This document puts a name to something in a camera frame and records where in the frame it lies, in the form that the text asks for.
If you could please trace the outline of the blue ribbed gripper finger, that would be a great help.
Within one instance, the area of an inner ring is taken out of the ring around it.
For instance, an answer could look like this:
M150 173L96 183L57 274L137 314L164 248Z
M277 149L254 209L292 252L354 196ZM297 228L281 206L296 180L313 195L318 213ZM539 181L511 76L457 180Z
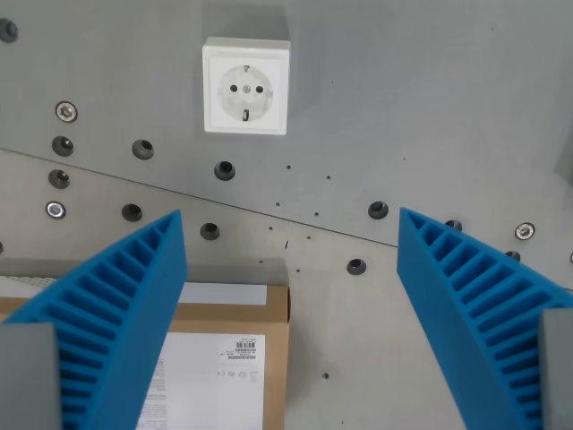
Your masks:
M56 332L65 429L134 429L187 277L180 211L24 302L5 323Z
M518 260L401 209L398 276L468 429L543 426L538 328L572 295Z

